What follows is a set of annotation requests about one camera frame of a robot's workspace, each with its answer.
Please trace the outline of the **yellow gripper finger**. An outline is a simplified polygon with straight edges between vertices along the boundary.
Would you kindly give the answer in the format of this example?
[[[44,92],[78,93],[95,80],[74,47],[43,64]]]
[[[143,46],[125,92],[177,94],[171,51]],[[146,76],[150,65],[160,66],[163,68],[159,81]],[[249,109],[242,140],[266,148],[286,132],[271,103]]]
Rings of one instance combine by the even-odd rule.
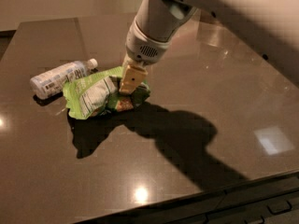
[[[127,64],[123,67],[119,92],[124,95],[132,94],[145,80],[148,72],[141,66]]]

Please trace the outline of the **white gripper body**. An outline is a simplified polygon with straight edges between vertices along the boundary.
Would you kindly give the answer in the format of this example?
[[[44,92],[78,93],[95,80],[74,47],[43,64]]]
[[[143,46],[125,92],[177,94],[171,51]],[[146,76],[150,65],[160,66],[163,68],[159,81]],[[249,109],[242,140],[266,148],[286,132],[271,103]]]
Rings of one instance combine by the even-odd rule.
[[[161,60],[170,43],[153,40],[139,29],[133,21],[125,41],[127,56],[136,63],[152,65]]]

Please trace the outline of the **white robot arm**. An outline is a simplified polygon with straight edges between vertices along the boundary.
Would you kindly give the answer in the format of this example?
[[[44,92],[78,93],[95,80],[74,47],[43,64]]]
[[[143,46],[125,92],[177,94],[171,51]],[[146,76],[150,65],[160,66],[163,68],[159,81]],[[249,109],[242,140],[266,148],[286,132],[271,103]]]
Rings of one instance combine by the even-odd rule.
[[[143,0],[126,38],[120,92],[131,94],[159,62],[178,28],[204,10],[299,83],[299,0]]]

